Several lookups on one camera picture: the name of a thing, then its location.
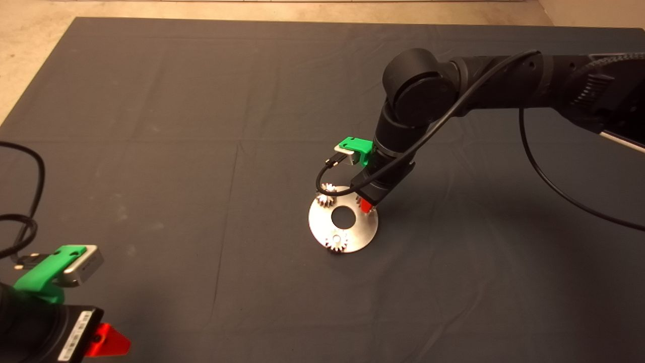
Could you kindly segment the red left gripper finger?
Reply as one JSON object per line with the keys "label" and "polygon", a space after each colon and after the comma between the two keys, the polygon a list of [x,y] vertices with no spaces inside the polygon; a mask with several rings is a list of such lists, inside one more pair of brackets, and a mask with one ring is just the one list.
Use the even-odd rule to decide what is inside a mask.
{"label": "red left gripper finger", "polygon": [[122,356],[128,354],[131,340],[108,323],[100,323],[90,336],[85,357]]}

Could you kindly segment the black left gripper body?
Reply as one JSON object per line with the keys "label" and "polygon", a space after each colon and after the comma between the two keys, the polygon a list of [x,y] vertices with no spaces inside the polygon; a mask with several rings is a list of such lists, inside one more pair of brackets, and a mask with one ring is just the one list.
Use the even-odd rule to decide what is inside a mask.
{"label": "black left gripper body", "polygon": [[82,362],[103,319],[104,310],[94,306],[64,305],[60,328],[54,334],[55,362]]}

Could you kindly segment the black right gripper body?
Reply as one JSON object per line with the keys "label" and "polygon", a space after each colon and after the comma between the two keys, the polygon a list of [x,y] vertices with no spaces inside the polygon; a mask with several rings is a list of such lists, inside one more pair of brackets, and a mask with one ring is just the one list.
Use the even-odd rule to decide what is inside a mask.
{"label": "black right gripper body", "polygon": [[[362,169],[359,174],[351,179],[351,186],[361,184],[365,179],[380,171],[395,158],[390,155],[384,154],[381,151],[373,151],[369,157],[366,167]],[[369,184],[360,188],[356,193],[362,199],[366,200],[370,205],[376,206],[384,200],[389,193],[391,193],[398,184],[412,172],[415,167],[413,156],[403,159],[394,167],[390,168],[387,173],[372,180]]]}

